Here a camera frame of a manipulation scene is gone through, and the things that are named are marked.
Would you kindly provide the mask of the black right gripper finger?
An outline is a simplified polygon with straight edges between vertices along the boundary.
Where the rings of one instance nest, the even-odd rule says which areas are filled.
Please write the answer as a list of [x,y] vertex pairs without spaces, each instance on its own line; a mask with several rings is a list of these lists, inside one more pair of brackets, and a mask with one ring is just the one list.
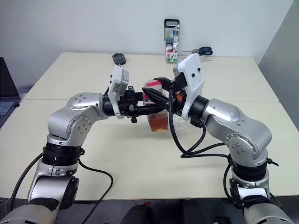
[[174,85],[170,79],[165,78],[165,77],[157,77],[157,78],[154,78],[154,80],[159,81],[164,90],[166,90],[166,91],[173,90],[174,91]]
[[155,104],[159,106],[168,106],[169,99],[161,92],[156,89],[143,87],[143,93]]

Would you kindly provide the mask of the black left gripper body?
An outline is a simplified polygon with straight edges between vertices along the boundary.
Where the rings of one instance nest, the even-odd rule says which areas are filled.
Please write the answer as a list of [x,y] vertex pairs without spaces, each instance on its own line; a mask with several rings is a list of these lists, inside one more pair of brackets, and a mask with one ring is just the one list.
[[141,101],[135,98],[135,93],[133,86],[129,86],[118,102],[121,115],[131,118],[132,123],[137,123],[138,102]]

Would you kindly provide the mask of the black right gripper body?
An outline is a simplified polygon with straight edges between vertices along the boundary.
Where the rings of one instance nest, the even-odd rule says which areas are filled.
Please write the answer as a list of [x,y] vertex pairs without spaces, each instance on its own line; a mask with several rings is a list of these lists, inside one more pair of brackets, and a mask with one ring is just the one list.
[[176,114],[181,115],[182,110],[186,101],[186,90],[187,82],[184,74],[179,74],[169,83],[168,92],[172,91],[171,96],[169,96],[169,107],[172,106],[172,113],[169,115]]

